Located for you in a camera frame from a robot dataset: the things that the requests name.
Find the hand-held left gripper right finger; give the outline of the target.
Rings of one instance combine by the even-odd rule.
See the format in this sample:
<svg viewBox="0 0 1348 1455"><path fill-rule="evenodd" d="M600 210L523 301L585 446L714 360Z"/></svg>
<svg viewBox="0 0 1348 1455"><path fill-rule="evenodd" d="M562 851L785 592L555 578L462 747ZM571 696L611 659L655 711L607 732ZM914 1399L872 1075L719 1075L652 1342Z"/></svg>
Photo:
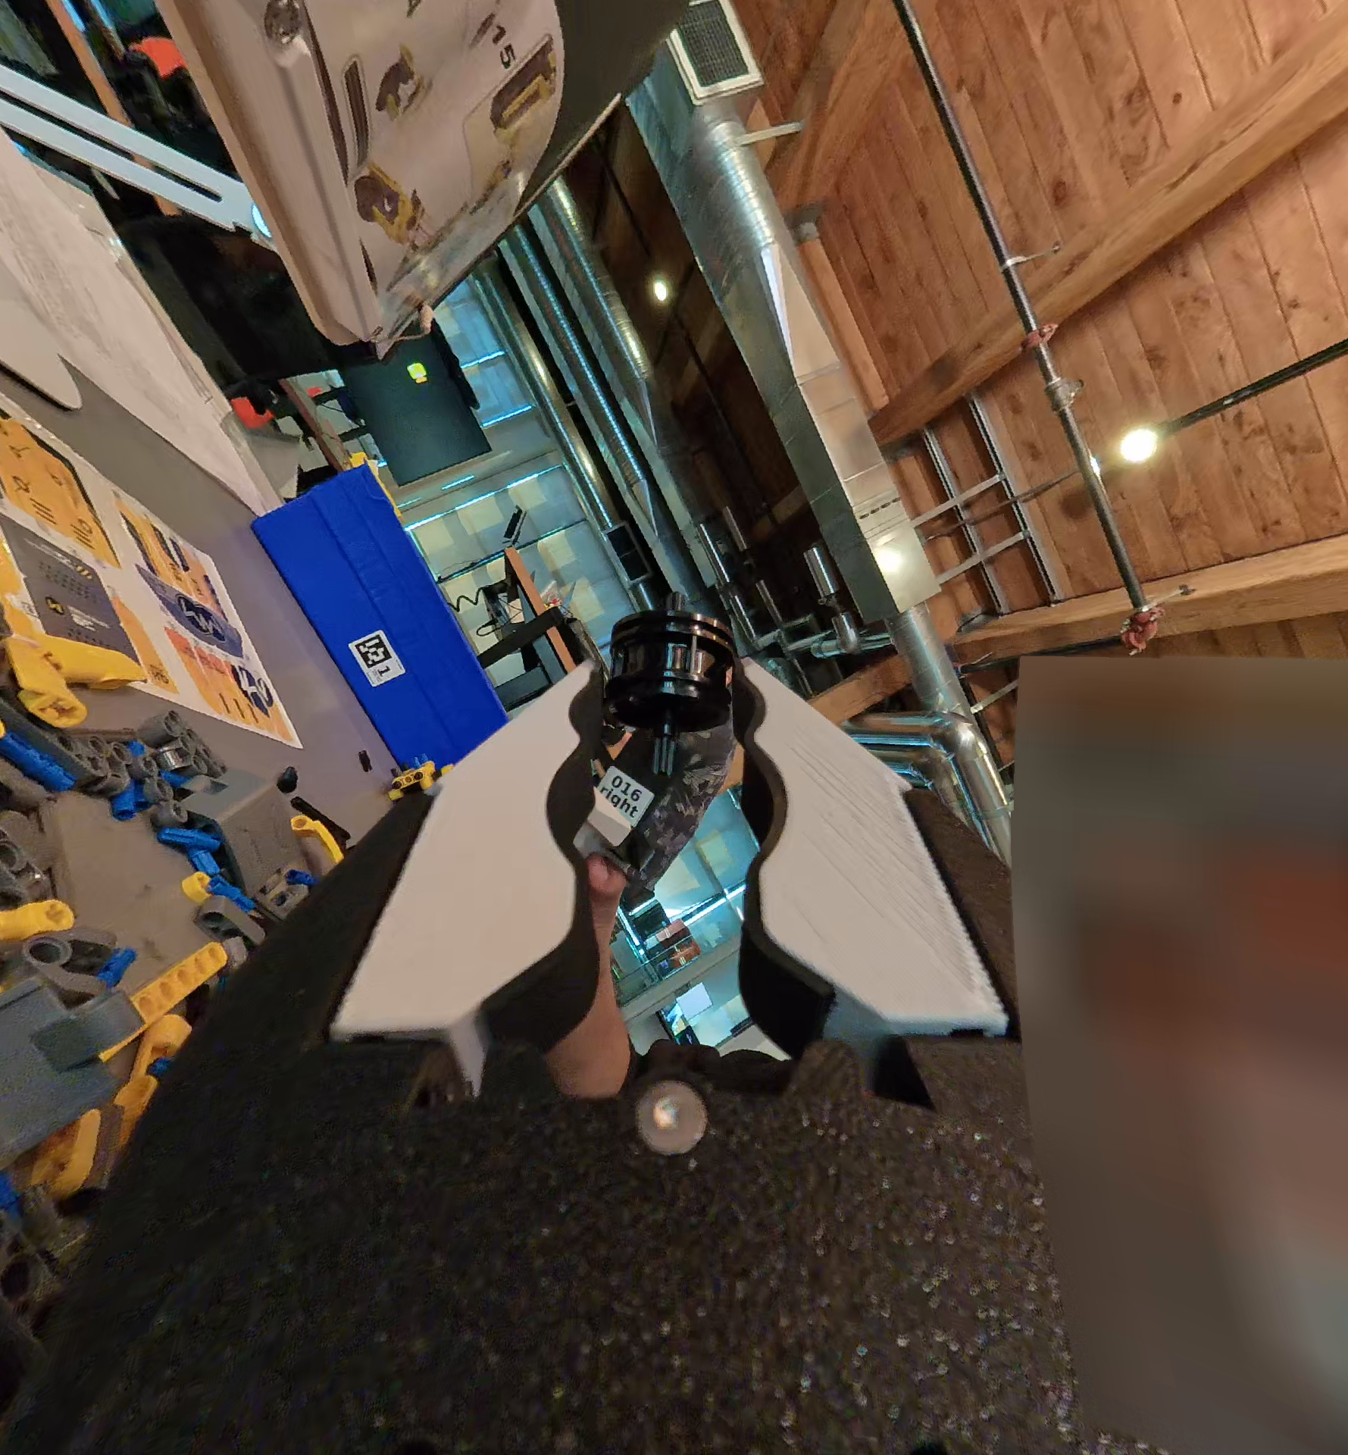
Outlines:
<svg viewBox="0 0 1348 1455"><path fill-rule="evenodd" d="M925 829L955 828L978 871L1004 864L754 662L736 668L736 733L757 846L739 992L756 1028L791 1059L819 1041L880 1061L914 1037L1007 1037L1009 927L959 895Z"/></svg>

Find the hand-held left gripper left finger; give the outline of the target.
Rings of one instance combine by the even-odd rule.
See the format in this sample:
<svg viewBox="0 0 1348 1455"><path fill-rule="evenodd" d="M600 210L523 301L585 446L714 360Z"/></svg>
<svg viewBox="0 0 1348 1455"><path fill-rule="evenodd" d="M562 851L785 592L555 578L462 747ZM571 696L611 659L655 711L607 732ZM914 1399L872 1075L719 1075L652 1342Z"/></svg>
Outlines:
<svg viewBox="0 0 1348 1455"><path fill-rule="evenodd" d="M479 1089L490 1053L545 1056L588 1014L597 980L588 856L591 752L602 690L590 665L453 767L419 817L392 811L392 845L346 864L330 907L336 1070L406 1070L445 1051Z"/></svg>

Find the black round spool part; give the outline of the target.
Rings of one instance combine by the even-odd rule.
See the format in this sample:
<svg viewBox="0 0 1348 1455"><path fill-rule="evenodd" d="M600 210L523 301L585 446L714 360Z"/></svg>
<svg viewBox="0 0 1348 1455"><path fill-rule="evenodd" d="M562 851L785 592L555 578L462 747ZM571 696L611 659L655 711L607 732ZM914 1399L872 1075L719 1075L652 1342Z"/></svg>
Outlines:
<svg viewBox="0 0 1348 1455"><path fill-rule="evenodd" d="M731 631L672 593L613 628L605 724L642 733L653 775L672 780L686 738L731 722L734 663Z"/></svg>

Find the pile of toy building parts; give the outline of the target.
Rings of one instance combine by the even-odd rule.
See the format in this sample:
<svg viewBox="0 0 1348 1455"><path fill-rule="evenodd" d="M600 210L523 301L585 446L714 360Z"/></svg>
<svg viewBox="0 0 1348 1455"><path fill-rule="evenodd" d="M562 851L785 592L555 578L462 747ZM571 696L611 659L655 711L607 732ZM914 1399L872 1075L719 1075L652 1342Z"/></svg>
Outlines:
<svg viewBox="0 0 1348 1455"><path fill-rule="evenodd" d="M0 1416L209 997L350 845L169 710L79 728L130 659L9 634L0 603Z"/></svg>

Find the person's right forearm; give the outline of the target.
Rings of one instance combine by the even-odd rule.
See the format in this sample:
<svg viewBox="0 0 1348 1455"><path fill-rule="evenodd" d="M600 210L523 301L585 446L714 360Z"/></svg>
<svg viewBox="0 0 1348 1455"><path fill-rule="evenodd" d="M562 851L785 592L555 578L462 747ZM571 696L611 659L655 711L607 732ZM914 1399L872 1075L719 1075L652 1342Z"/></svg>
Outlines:
<svg viewBox="0 0 1348 1455"><path fill-rule="evenodd" d="M602 1101L624 1089L632 1064L627 1025L616 1003L610 952L627 876L602 854L591 854L586 870L597 949L596 989L588 1014L546 1053L545 1064L566 1096Z"/></svg>

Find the blue box with tag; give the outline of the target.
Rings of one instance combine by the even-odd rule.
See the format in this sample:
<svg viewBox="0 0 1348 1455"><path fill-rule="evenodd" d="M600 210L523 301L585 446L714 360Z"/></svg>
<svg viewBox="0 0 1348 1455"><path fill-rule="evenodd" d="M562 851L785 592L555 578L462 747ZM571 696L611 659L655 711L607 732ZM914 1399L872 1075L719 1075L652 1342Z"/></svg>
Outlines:
<svg viewBox="0 0 1348 1455"><path fill-rule="evenodd" d="M397 764L459 764L507 724L371 468L312 486L251 530Z"/></svg>

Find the yellow sticker sheet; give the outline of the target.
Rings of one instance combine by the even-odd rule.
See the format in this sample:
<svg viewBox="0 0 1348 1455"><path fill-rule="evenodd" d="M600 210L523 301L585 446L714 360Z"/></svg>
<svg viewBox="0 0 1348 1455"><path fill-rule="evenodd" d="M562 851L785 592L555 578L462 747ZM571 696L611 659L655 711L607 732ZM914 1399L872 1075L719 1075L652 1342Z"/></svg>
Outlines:
<svg viewBox="0 0 1348 1455"><path fill-rule="evenodd" d="M1 395L0 617L49 727L116 685L301 747L211 556Z"/></svg>

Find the metal ceiling pipe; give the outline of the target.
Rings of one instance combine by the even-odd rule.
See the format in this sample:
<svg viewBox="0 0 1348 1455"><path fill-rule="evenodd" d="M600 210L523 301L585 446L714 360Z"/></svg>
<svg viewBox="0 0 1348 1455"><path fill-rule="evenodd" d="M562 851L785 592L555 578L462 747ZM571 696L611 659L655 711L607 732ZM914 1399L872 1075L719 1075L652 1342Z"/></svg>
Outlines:
<svg viewBox="0 0 1348 1455"><path fill-rule="evenodd" d="M992 207L973 160L969 141L955 112L955 104L939 76L936 59L920 28L916 11L908 2L894 2L892 8L913 53L916 69L937 114L937 123L955 157L956 171L970 196L984 238L998 264L998 272L1003 277L1003 286L1018 320L1020 351L1031 354L1038 368L1049 410L1063 430L1073 463L1091 500L1104 541L1118 569L1122 590L1130 601L1132 610L1122 623L1119 642L1130 657L1138 657L1144 654L1156 634L1161 606L1149 600L1138 578L1130 551L1119 531L1119 522L1102 478L1101 464L1074 412L1074 401L1077 398L1076 384L1062 373L1049 348L1049 339L1054 329L1048 328L1038 319L1028 287L1021 280L1020 269L1023 267L1023 261L1020 261L1018 255L1007 246L998 214Z"/></svg>

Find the white printed toy box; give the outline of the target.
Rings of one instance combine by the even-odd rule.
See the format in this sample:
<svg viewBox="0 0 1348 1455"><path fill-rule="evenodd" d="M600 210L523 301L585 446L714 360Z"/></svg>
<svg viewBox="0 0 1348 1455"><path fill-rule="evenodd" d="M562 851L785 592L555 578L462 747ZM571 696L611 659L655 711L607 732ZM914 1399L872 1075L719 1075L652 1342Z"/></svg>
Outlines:
<svg viewBox="0 0 1348 1455"><path fill-rule="evenodd" d="M551 2L159 3L304 308L408 332L512 224L559 118Z"/></svg>

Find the white paper sheet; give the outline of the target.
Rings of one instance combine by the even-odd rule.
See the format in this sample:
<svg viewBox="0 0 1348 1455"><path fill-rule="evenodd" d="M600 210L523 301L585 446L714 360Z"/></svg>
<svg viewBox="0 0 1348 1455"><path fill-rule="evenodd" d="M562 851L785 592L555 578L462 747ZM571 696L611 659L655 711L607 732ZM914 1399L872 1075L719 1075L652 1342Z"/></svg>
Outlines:
<svg viewBox="0 0 1348 1455"><path fill-rule="evenodd" d="M242 500L279 505L218 390L76 183L0 128L0 258L66 364Z"/></svg>

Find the white ceiling vent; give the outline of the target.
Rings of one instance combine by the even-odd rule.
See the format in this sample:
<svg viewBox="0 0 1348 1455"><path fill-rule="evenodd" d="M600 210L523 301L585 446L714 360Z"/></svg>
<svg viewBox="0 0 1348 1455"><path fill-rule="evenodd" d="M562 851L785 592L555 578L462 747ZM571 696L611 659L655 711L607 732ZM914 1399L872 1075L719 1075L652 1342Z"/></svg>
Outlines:
<svg viewBox="0 0 1348 1455"><path fill-rule="evenodd" d="M667 47L695 104L753 93L764 86L750 39L728 2L689 2Z"/></svg>

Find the silver ventilation duct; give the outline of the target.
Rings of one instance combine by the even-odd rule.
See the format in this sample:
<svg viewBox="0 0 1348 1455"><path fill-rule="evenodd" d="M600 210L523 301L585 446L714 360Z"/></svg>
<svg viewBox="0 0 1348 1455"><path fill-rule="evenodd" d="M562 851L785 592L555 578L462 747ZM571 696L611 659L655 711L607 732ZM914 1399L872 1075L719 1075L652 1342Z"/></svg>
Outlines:
<svg viewBox="0 0 1348 1455"><path fill-rule="evenodd" d="M945 719L976 825L1007 862L1006 791L928 609L937 575L743 124L728 100L692 100L667 48L627 110L855 609L886 628L920 704Z"/></svg>

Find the white slotted rail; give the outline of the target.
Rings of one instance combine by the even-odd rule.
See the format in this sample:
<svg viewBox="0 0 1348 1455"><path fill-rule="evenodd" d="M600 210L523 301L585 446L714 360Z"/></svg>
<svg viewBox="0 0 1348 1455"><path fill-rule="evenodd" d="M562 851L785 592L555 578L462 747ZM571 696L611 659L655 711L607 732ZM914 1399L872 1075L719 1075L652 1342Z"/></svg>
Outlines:
<svg viewBox="0 0 1348 1455"><path fill-rule="evenodd" d="M0 64L0 126L273 249L245 183Z"/></svg>

